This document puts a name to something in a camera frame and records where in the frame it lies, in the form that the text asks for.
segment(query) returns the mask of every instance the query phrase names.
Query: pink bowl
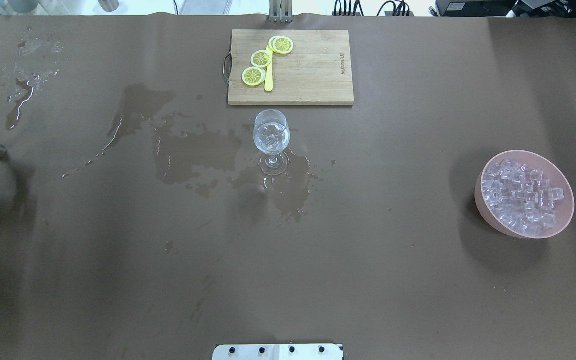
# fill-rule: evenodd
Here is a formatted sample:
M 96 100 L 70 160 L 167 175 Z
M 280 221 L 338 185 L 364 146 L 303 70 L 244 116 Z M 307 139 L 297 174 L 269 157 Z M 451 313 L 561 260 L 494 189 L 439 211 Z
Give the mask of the pink bowl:
M 557 219 L 557 225 L 553 228 L 549 228 L 549 230 L 547 230 L 543 235 L 526 237 L 514 230 L 510 230 L 510 228 L 506 227 L 495 217 L 495 215 L 492 213 L 492 210 L 484 200 L 482 188 L 483 174 L 491 164 L 499 164 L 503 159 L 515 159 L 517 162 L 526 164 L 532 169 L 539 169 L 543 171 L 543 177 L 545 179 L 550 179 L 551 187 L 561 188 L 564 190 L 565 198 L 555 203 L 555 216 Z M 548 159 L 545 157 L 537 155 L 534 152 L 524 150 L 505 151 L 490 159 L 477 179 L 477 184 L 475 185 L 475 202 L 477 203 L 477 209 L 479 210 L 479 213 L 484 218 L 484 220 L 490 224 L 490 226 L 503 234 L 521 239 L 546 239 L 554 237 L 555 235 L 564 231 L 566 227 L 568 227 L 570 221 L 572 220 L 572 215 L 575 212 L 575 197 L 572 193 L 572 189 L 570 188 L 570 183 L 562 171 L 558 169 L 557 166 L 555 166 L 552 162 L 548 161 Z

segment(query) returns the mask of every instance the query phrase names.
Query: wooden cutting board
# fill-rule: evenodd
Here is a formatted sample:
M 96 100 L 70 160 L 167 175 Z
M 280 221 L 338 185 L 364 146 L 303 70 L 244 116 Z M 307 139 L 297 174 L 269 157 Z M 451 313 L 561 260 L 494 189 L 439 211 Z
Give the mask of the wooden cutting board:
M 274 89 L 247 86 L 242 73 L 250 57 L 275 35 L 289 37 L 288 55 L 274 54 Z M 348 30 L 233 30 L 230 105 L 353 105 L 353 71 Z

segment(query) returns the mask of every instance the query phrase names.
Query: metal bracket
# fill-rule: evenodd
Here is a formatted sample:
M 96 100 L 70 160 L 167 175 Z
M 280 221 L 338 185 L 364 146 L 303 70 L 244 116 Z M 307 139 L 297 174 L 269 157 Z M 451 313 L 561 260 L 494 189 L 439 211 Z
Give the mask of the metal bracket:
M 270 0 L 268 21 L 271 23 L 292 23 L 293 18 L 293 0 Z
M 212 360 L 344 360 L 343 344 L 219 345 Z

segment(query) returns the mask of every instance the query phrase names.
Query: cutting board handle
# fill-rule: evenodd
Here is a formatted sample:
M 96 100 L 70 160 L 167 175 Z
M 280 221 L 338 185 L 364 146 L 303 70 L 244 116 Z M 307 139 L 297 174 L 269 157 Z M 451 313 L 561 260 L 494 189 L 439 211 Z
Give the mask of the cutting board handle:
M 228 69 L 228 75 L 226 75 L 226 63 L 228 61 L 228 58 L 230 58 L 230 68 Z M 231 78 L 230 78 L 231 71 L 233 71 L 233 53 L 231 51 L 228 51 L 228 54 L 223 59 L 223 68 L 222 68 L 223 77 L 226 78 L 227 84 L 231 83 Z

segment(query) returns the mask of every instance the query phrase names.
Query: glass stem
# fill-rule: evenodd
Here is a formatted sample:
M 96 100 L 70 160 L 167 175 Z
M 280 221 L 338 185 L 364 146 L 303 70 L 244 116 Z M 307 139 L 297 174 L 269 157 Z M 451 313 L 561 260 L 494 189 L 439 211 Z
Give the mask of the glass stem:
M 277 155 L 268 155 L 266 165 L 271 169 L 277 169 L 279 167 L 279 158 Z

